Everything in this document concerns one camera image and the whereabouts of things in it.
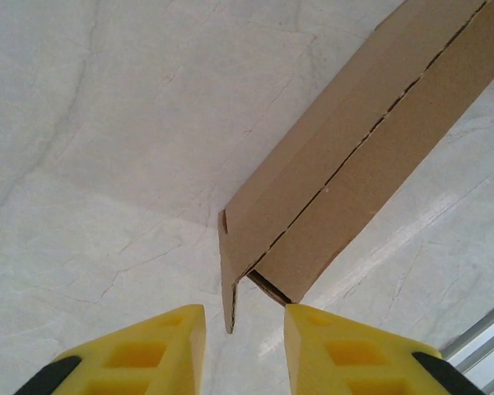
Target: cardboard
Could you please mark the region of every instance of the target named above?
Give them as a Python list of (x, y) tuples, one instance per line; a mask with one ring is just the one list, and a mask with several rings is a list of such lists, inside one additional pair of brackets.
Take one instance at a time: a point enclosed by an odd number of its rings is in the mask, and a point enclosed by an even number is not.
[(298, 302), (494, 78), (494, 0), (407, 0), (220, 213), (226, 330), (248, 276)]

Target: cardboard corner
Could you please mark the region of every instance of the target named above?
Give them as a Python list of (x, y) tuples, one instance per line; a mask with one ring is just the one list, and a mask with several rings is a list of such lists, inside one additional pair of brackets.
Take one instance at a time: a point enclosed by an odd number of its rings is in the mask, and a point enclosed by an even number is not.
[(217, 218), (217, 233), (220, 243), (221, 259), (221, 300), (227, 333), (234, 329), (236, 311), (236, 288), (238, 279), (232, 271), (231, 256), (226, 247), (227, 223), (225, 210), (220, 211)]

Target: white marble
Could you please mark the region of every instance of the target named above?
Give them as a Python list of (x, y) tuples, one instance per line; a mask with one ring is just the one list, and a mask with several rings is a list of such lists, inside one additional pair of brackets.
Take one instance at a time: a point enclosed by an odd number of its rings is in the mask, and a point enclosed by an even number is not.
[[(221, 316), (217, 212), (399, 0), (0, 1), (0, 394), (187, 303), (203, 394), (286, 394), (282, 308)], [(442, 346), (494, 306), (494, 82), (305, 303)]]

